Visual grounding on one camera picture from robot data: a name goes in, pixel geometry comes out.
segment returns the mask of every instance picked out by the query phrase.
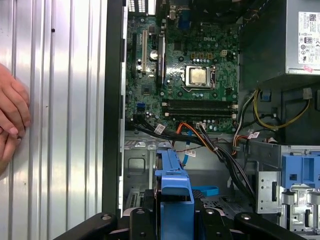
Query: finger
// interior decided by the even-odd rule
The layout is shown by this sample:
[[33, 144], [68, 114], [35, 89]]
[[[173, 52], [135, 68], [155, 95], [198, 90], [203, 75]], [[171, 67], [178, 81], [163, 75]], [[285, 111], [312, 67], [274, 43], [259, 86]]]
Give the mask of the finger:
[[20, 116], [20, 113], [16, 106], [7, 98], [6, 95], [0, 93], [0, 109], [5, 114], [5, 116], [14, 124], [14, 126], [19, 131], [19, 136], [23, 137], [25, 132], [25, 126]]
[[21, 142], [20, 138], [16, 138], [12, 135], [8, 136], [6, 143], [5, 143], [3, 155], [2, 155], [3, 162], [8, 163], [11, 161], [11, 159], [15, 153], [16, 147], [20, 144], [20, 142]]
[[7, 98], [18, 109], [24, 126], [29, 127], [30, 124], [31, 124], [31, 122], [30, 122], [30, 112], [29, 112], [29, 108], [28, 108], [28, 105], [25, 102], [25, 100], [14, 89], [4, 88], [3, 92], [7, 96]]
[[1, 128], [9, 134], [17, 135], [18, 129], [15, 125], [6, 117], [6, 115], [0, 109], [0, 126]]
[[25, 87], [17, 80], [13, 81], [11, 83], [11, 86], [23, 98], [26, 105], [29, 107], [30, 106], [30, 98], [29, 98], [29, 94], [26, 91]]
[[8, 139], [8, 133], [5, 131], [2, 132], [0, 134], [0, 162], [1, 162], [2, 157], [4, 155], [7, 139]]

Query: human hand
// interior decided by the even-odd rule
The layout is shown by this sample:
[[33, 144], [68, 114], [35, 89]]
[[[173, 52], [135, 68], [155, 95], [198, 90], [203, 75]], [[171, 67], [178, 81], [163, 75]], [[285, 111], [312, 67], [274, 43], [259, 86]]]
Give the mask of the human hand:
[[0, 176], [6, 170], [20, 142], [21, 139], [17, 138], [17, 135], [9, 135], [0, 128]]
[[0, 64], [0, 127], [11, 135], [23, 137], [25, 127], [31, 125], [29, 104], [24, 86]]

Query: power connector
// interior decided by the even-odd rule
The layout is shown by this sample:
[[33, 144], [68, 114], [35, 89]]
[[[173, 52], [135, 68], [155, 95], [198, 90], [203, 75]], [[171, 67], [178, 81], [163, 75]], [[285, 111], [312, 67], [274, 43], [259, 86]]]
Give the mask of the power connector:
[[306, 87], [306, 88], [303, 89], [303, 99], [304, 100], [312, 99], [311, 87]]

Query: motherboard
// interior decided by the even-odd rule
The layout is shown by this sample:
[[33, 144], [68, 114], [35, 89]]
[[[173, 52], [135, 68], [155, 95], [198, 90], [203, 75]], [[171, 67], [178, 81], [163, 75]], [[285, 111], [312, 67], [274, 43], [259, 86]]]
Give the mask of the motherboard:
[[175, 131], [180, 122], [232, 133], [238, 113], [238, 26], [166, 19], [128, 20], [126, 119], [142, 115]]

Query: blue plastic bracket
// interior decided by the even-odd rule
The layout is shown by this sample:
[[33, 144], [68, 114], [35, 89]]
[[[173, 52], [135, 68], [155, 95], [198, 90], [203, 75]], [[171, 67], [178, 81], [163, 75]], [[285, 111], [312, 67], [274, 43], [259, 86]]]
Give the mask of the blue plastic bracket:
[[158, 150], [157, 153], [162, 159], [162, 170], [155, 171], [155, 176], [161, 178], [161, 194], [187, 199], [160, 203], [161, 240], [194, 240], [195, 201], [189, 176], [180, 166], [174, 150]]
[[320, 187], [320, 156], [282, 156], [281, 186], [289, 189], [293, 184]]

